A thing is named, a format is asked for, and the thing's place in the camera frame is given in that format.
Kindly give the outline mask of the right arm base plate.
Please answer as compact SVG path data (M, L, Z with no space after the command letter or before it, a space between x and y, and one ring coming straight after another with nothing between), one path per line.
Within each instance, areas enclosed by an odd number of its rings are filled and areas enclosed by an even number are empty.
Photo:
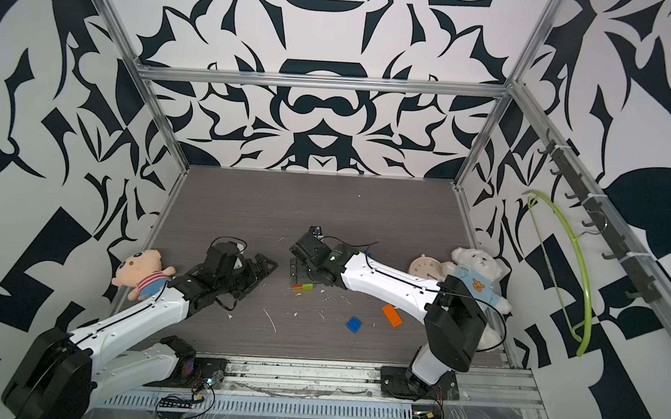
M436 384L426 384L406 366L382 366L380 372L381 393L399 400L422 399L443 401L458 401L460 392L457 385L456 373L450 370L444 373Z

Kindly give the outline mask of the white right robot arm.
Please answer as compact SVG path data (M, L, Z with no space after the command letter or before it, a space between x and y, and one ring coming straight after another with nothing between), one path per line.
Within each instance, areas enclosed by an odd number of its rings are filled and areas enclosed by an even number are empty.
M410 379L434 386L449 371L470 369L487 316L459 278L427 280L385 266L366 247L342 241L329 247L318 226L300 236L290 251L314 283L373 296L424 325L427 341L412 360Z

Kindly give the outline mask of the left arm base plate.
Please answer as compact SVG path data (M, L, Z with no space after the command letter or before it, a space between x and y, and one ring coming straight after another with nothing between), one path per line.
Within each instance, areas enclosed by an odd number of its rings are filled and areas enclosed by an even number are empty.
M228 360L226 358L188 358L176 366L167 379L147 383L145 387L195 390L211 385L213 388L219 389L225 378L227 364Z

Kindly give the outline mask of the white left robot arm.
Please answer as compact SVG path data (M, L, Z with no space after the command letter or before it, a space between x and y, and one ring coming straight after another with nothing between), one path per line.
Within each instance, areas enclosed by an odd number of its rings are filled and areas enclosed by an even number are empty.
M70 332L55 327L41 333L8 381L3 405L16 419L82 419L114 396L189 375L196 352L176 336L130 349L223 295L243 300L277 269L263 254L245 257L245 248L239 238L216 242L204 262L184 275L165 266L158 250L129 256L112 282L128 289L133 307Z

